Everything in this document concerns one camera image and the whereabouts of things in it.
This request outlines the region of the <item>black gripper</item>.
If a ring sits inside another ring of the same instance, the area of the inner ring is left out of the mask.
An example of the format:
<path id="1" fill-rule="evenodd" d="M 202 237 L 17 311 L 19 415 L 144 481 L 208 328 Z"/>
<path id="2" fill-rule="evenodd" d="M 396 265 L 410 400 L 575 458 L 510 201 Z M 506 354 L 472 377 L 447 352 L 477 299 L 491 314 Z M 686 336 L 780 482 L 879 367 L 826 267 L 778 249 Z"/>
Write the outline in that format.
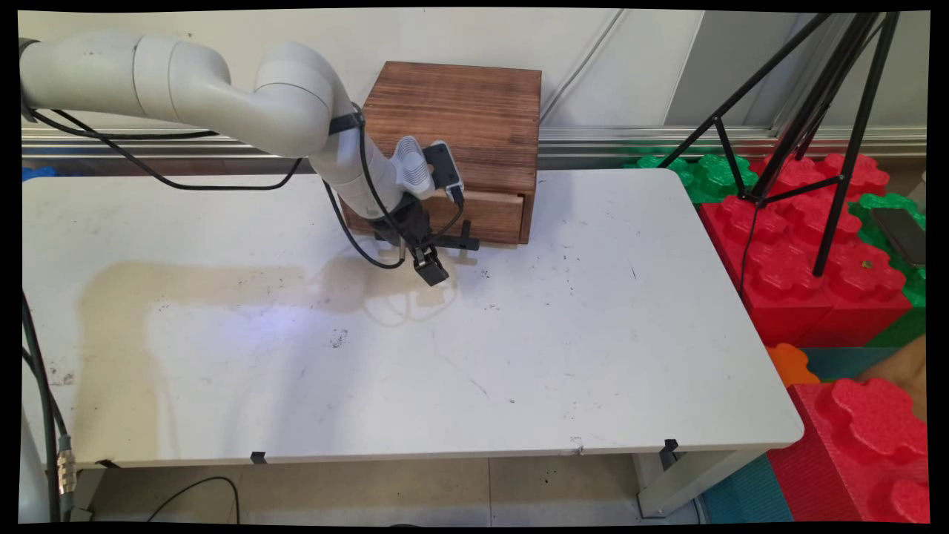
<path id="1" fill-rule="evenodd" d="M 438 260 L 437 249 L 430 239 L 434 236 L 430 216 L 423 203 L 410 193 L 403 193 L 399 204 L 389 211 L 389 219 L 369 220 L 372 231 L 394 247 L 411 250 L 414 271 L 428 286 L 437 286 L 449 278 Z"/>

